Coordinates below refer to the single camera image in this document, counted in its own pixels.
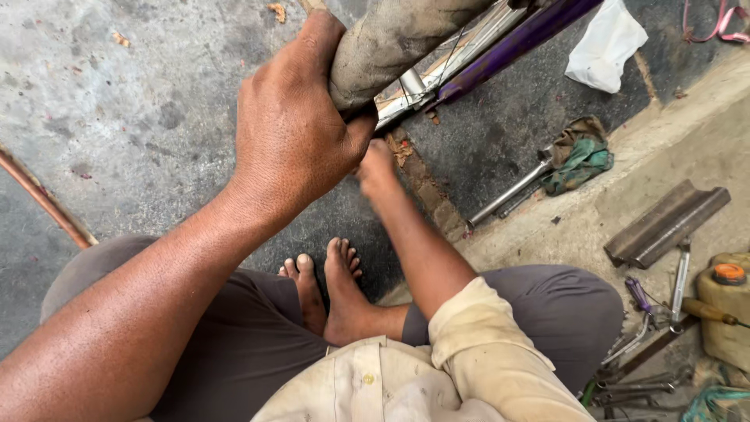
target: rolled-up sleeve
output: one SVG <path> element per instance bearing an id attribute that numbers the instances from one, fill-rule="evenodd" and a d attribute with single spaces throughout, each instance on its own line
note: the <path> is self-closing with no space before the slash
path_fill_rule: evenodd
<path id="1" fill-rule="evenodd" d="M 513 421 L 593 420 L 484 278 L 445 302 L 429 332 L 433 365 L 451 376 L 462 400 L 482 400 Z"/>

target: man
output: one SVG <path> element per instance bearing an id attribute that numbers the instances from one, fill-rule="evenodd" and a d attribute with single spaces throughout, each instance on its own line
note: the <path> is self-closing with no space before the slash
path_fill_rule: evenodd
<path id="1" fill-rule="evenodd" d="M 0 420 L 590 419 L 566 387 L 619 332 L 619 296 L 571 267 L 478 276 L 370 142 L 373 107 L 348 124 L 334 108 L 343 33 L 316 11 L 243 82 L 235 174 L 211 203 L 158 240 L 105 242 L 63 270 L 42 325 L 0 363 Z M 414 304 L 369 304 L 345 239 L 327 246 L 327 318 L 307 255 L 279 276 L 237 269 L 356 166 Z"/>

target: wooden screwdriver handle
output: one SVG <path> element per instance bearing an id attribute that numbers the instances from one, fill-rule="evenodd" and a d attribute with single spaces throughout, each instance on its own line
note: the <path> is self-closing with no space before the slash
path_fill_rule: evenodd
<path id="1" fill-rule="evenodd" d="M 701 319 L 723 322 L 729 325 L 737 325 L 736 317 L 724 313 L 719 308 L 711 306 L 708 303 L 692 299 L 691 297 L 682 299 L 682 310 Z"/>

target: cream shirt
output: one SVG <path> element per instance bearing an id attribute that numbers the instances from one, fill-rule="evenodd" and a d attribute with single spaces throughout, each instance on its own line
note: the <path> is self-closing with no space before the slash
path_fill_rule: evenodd
<path id="1" fill-rule="evenodd" d="M 593 420 L 484 278 L 445 302 L 429 346 L 384 336 L 329 351 L 253 422 Z"/>

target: spanner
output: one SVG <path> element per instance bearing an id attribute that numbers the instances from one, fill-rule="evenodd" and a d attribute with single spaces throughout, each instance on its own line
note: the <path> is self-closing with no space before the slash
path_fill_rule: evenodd
<path id="1" fill-rule="evenodd" d="M 682 251 L 677 266 L 677 280 L 674 283 L 674 295 L 672 297 L 672 318 L 669 323 L 669 331 L 682 334 L 685 329 L 680 324 L 680 308 L 683 306 L 685 295 L 685 282 L 688 279 L 688 267 L 690 265 L 690 237 L 680 240 L 677 247 Z"/>

